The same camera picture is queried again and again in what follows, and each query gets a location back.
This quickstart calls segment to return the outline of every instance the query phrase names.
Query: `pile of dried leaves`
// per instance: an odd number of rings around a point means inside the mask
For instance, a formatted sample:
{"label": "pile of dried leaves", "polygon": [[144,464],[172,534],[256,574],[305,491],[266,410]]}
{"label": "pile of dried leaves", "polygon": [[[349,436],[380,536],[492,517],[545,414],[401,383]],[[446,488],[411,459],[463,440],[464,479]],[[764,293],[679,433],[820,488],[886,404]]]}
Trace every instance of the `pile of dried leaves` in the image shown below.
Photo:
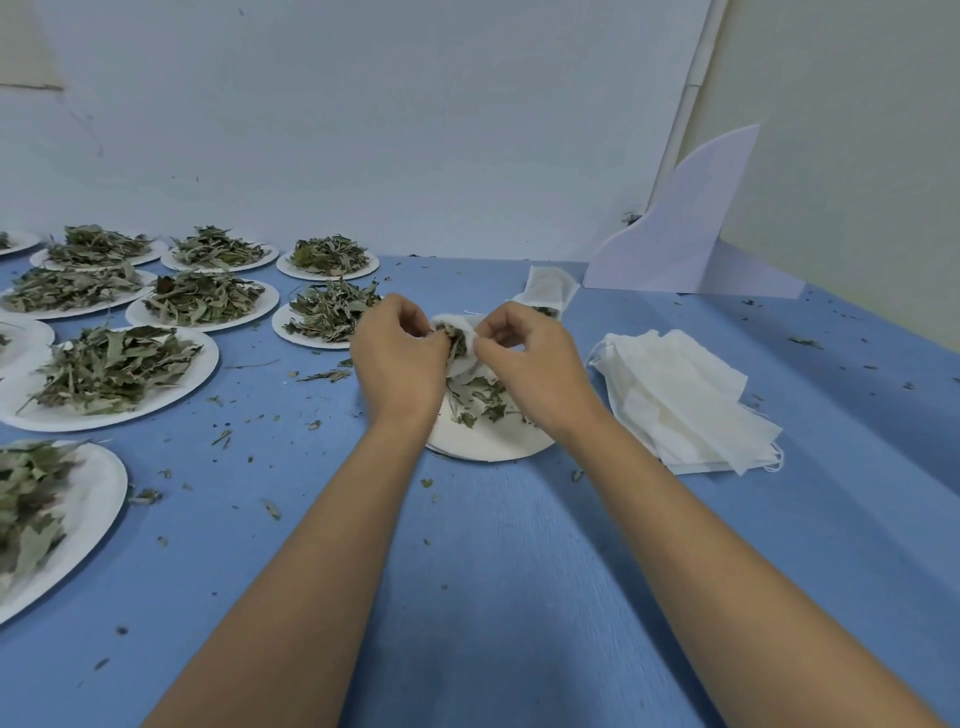
{"label": "pile of dried leaves", "polygon": [[105,231],[99,225],[80,225],[63,230],[66,243],[50,246],[47,255],[64,266],[119,265],[146,254],[154,242],[146,235],[129,237],[122,232]]}
{"label": "pile of dried leaves", "polygon": [[186,272],[156,279],[154,293],[143,303],[164,324],[220,324],[251,313],[264,290],[229,273]]}
{"label": "pile of dried leaves", "polygon": [[319,337],[331,344],[347,341],[364,311],[379,301],[376,281],[366,288],[342,279],[307,286],[290,303],[290,307],[303,319],[291,319],[290,323],[283,325],[283,330],[311,338]]}
{"label": "pile of dried leaves", "polygon": [[311,237],[297,241],[290,262],[307,273],[348,276],[367,267],[370,260],[365,250],[343,235]]}
{"label": "pile of dried leaves", "polygon": [[58,506],[81,444],[20,442],[0,449],[0,596],[63,539]]}
{"label": "pile of dried leaves", "polygon": [[52,347],[52,358],[37,370],[46,384],[28,402],[84,415],[130,412],[151,390],[180,381],[201,348],[170,328],[85,328]]}
{"label": "pile of dried leaves", "polygon": [[128,262],[114,268],[48,271],[33,268],[13,282],[3,297],[12,311],[66,311],[112,303],[143,288],[143,279]]}
{"label": "pile of dried leaves", "polygon": [[507,415],[520,415],[516,403],[499,379],[491,381],[484,376],[476,376],[461,385],[455,385],[452,379],[448,379],[446,389],[450,393],[451,417],[458,425],[473,429],[477,417],[486,417],[495,423]]}
{"label": "pile of dried leaves", "polygon": [[191,268],[238,268],[250,265],[267,254],[263,246],[227,235],[229,230],[212,225],[196,228],[197,234],[184,240],[174,238],[174,260]]}

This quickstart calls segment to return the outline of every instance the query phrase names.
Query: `right hand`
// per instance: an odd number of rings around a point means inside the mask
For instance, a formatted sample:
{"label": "right hand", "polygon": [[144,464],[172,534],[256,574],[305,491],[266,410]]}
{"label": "right hand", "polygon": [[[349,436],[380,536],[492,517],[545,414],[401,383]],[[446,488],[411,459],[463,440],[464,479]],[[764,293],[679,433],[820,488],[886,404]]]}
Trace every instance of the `right hand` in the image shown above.
{"label": "right hand", "polygon": [[[507,387],[520,411],[563,443],[606,412],[587,379],[573,337],[530,306],[507,302],[476,329],[473,352]],[[510,347],[523,345],[522,352]]]}

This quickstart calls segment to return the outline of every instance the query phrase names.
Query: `white paper plate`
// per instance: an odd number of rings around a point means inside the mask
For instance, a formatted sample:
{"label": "white paper plate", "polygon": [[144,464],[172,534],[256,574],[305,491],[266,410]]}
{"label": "white paper plate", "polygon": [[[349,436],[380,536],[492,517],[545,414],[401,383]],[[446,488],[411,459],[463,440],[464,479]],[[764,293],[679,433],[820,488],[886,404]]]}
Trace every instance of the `white paper plate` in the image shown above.
{"label": "white paper plate", "polygon": [[259,245],[262,247],[267,254],[257,260],[255,263],[250,265],[237,265],[232,268],[191,268],[190,266],[183,265],[183,263],[177,263],[174,260],[174,253],[177,251],[176,247],[171,248],[166,253],[160,256],[160,262],[163,263],[167,268],[172,268],[175,271],[201,271],[203,273],[225,273],[230,271],[231,273],[236,273],[237,271],[249,271],[251,268],[259,268],[261,265],[266,265],[276,260],[276,257],[280,255],[280,251],[277,250],[273,245],[267,245],[266,243],[252,243],[253,245]]}
{"label": "white paper plate", "polygon": [[[262,285],[264,289],[263,293],[260,294],[260,298],[256,300],[256,306],[254,307],[253,311],[248,313],[246,316],[243,316],[239,319],[234,319],[233,321],[224,321],[221,324],[197,324],[196,326],[189,328],[192,328],[195,331],[219,331],[223,328],[243,326],[249,321],[255,321],[261,316],[266,316],[268,313],[274,310],[275,305],[280,303],[280,294],[270,283],[264,283],[262,280],[244,280],[247,283],[258,283]],[[148,298],[150,297],[145,296],[142,299],[137,299],[127,306],[127,321],[134,326],[170,326],[169,324],[164,324],[162,321],[160,321],[153,314],[153,312],[147,308],[146,300]]]}
{"label": "white paper plate", "polygon": [[271,325],[276,331],[276,335],[281,339],[286,339],[287,341],[292,341],[294,344],[300,344],[304,347],[310,347],[312,349],[349,349],[350,342],[342,341],[337,344],[331,344],[327,341],[324,341],[321,338],[311,338],[310,336],[304,336],[301,333],[287,333],[283,330],[283,325],[290,322],[290,319],[300,322],[303,320],[303,317],[299,313],[295,313],[290,307],[289,303],[285,303],[280,308],[276,310],[274,317],[270,320]]}
{"label": "white paper plate", "polygon": [[34,362],[46,360],[50,345],[57,338],[42,321],[7,311],[0,311],[0,333],[10,339],[7,346],[0,348],[0,376],[30,369]]}
{"label": "white paper plate", "polygon": [[[67,445],[70,440],[58,440]],[[0,624],[49,592],[107,535],[127,498],[127,471],[106,448],[86,443],[74,452],[77,465],[67,478],[63,501],[66,536],[32,574],[14,581],[0,598]]]}
{"label": "white paper plate", "polygon": [[[162,240],[155,240],[150,244],[150,250],[143,255],[138,255],[137,257],[132,257],[130,259],[130,265],[143,265],[144,263],[150,263],[161,255],[166,253],[167,244]],[[61,263],[55,263],[53,260],[49,259],[49,253],[46,248],[42,251],[36,251],[33,255],[30,256],[30,264],[35,268],[46,268],[48,271],[64,271],[66,267]],[[70,270],[92,270],[95,268],[110,268],[109,265],[72,265]]]}
{"label": "white paper plate", "polygon": [[7,237],[11,246],[7,250],[0,251],[0,257],[13,255],[14,253],[25,251],[28,248],[33,248],[34,245],[40,242],[40,236],[32,232],[8,231]]}
{"label": "white paper plate", "polygon": [[[300,268],[298,268],[297,266],[295,266],[293,263],[290,262],[290,256],[292,254],[293,253],[291,252],[286,255],[281,255],[276,260],[276,269],[280,273],[286,276],[290,276],[291,278],[302,279],[302,280],[339,280],[340,279],[340,276],[322,276],[319,273],[307,273],[306,271],[301,270]],[[364,276],[368,276],[369,274],[371,274],[373,271],[375,271],[377,268],[380,267],[380,259],[376,255],[370,252],[367,252],[367,260],[369,261],[369,263],[365,267],[361,268],[359,271],[343,276],[344,280],[360,279]]]}
{"label": "white paper plate", "polygon": [[498,463],[535,455],[553,445],[550,436],[539,427],[523,422],[519,415],[507,415],[493,423],[478,417],[473,429],[453,422],[450,393],[444,392],[437,423],[426,446],[444,455],[464,460]]}
{"label": "white paper plate", "polygon": [[137,271],[137,274],[140,276],[140,280],[143,281],[143,288],[139,291],[132,291],[131,293],[124,294],[116,301],[108,301],[104,303],[97,303],[96,305],[89,305],[84,308],[69,308],[64,311],[26,311],[21,313],[20,311],[10,311],[3,302],[3,297],[8,293],[12,293],[13,289],[8,288],[6,291],[0,291],[0,311],[18,313],[21,316],[27,316],[31,319],[39,319],[41,321],[49,321],[50,319],[66,319],[71,316],[83,316],[87,313],[94,313],[96,311],[106,311],[108,308],[119,308],[121,306],[127,305],[131,301],[136,301],[138,298],[146,296],[147,294],[153,292],[154,290],[154,281],[156,276],[153,273],[147,271]]}
{"label": "white paper plate", "polygon": [[[172,387],[154,389],[140,403],[133,412],[118,412],[112,415],[80,415],[66,407],[43,407],[35,401],[24,406],[24,402],[34,392],[43,388],[43,375],[29,372],[18,372],[13,376],[0,381],[0,422],[20,429],[29,429],[33,432],[79,432],[85,429],[117,425],[127,420],[156,412],[190,394],[213,374],[220,358],[220,350],[216,342],[202,331],[193,328],[169,327],[177,330],[181,339],[202,344],[203,349],[194,358],[190,368]],[[38,362],[38,366],[46,363],[49,356]]]}

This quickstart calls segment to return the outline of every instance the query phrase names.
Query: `table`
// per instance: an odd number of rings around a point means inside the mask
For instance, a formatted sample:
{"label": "table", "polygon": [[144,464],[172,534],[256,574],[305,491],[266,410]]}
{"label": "table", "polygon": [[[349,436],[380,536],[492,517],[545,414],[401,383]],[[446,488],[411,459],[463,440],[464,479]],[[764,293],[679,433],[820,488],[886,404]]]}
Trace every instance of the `table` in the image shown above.
{"label": "table", "polygon": [[[0,276],[27,266],[5,260]],[[375,277],[432,315],[492,309],[528,266],[384,257]],[[272,266],[244,275],[284,300],[301,284]],[[62,339],[102,320],[53,326]],[[750,377],[745,401],[783,426],[785,467],[684,481],[960,724],[960,356],[812,286],[753,302],[581,290],[564,323],[584,356],[609,331],[682,328]],[[360,437],[355,377],[293,374],[329,370],[344,352],[282,341],[269,318],[212,335],[222,363],[205,386],[93,433],[137,488],[165,497],[125,508],[90,558],[0,628],[6,728],[136,725]],[[211,446],[225,427],[228,449]],[[22,436],[2,427],[4,442]],[[423,454],[343,725],[722,724],[575,469],[558,447],[499,465]]]}

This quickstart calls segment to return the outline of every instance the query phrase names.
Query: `empty tea bag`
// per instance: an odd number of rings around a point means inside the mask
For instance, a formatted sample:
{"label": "empty tea bag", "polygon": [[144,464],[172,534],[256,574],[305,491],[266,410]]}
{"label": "empty tea bag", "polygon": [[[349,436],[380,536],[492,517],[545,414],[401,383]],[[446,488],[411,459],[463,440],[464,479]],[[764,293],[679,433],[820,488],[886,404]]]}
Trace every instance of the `empty tea bag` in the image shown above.
{"label": "empty tea bag", "polygon": [[527,275],[526,288],[523,293],[514,296],[513,300],[559,321],[579,289],[580,283],[567,271],[532,265]]}
{"label": "empty tea bag", "polygon": [[607,334],[588,364],[616,419],[671,472],[777,470],[781,428],[739,403],[747,377],[680,330]]}

